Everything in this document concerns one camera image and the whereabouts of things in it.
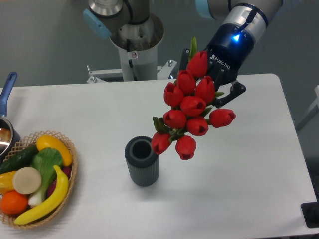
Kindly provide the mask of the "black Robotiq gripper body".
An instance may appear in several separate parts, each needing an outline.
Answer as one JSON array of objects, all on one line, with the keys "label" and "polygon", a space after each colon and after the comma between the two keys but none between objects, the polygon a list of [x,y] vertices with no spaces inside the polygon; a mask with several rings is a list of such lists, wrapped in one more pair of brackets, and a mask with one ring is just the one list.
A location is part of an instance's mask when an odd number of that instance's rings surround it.
[{"label": "black Robotiq gripper body", "polygon": [[238,70],[254,48],[253,37],[239,26],[223,24],[205,48],[207,72],[215,90],[237,79]]}]

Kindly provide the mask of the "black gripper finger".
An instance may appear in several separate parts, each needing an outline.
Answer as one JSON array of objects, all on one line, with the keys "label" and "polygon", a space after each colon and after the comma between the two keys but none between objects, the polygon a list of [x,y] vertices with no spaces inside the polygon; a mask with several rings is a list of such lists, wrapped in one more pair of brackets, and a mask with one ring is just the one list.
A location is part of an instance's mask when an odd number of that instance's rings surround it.
[{"label": "black gripper finger", "polygon": [[180,59],[178,74],[180,73],[180,71],[187,69],[187,65],[189,62],[189,56],[190,56],[190,49],[187,49],[187,48],[183,49],[181,59]]},{"label": "black gripper finger", "polygon": [[213,106],[215,106],[216,108],[221,108],[222,106],[226,105],[227,103],[243,94],[245,91],[246,87],[235,80],[231,83],[230,93],[222,98],[215,98],[213,100]]}]

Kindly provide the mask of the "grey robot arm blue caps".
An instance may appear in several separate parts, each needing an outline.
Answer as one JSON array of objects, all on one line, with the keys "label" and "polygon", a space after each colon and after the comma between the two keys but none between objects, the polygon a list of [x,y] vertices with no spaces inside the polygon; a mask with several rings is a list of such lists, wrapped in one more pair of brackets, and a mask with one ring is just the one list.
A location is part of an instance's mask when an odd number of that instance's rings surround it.
[{"label": "grey robot arm blue caps", "polygon": [[[230,93],[214,100],[221,107],[245,92],[238,70],[282,6],[280,0],[197,0],[198,13],[223,19],[205,50],[208,74],[215,88],[231,84]],[[83,17],[100,38],[119,51],[125,81],[157,80],[158,45],[164,27],[147,0],[91,0]]]}]

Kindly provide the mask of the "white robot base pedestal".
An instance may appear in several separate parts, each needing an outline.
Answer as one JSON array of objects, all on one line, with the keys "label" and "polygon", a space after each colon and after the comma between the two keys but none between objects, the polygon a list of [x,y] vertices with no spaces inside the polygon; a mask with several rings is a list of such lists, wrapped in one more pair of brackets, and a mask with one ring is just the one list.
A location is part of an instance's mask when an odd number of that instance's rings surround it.
[{"label": "white robot base pedestal", "polygon": [[123,80],[144,81],[172,79],[177,73],[177,62],[169,59],[164,65],[158,65],[158,46],[164,36],[161,20],[154,14],[141,24],[125,24],[115,33],[90,13],[93,20],[89,25],[102,38],[109,37],[117,47],[121,62]]}]

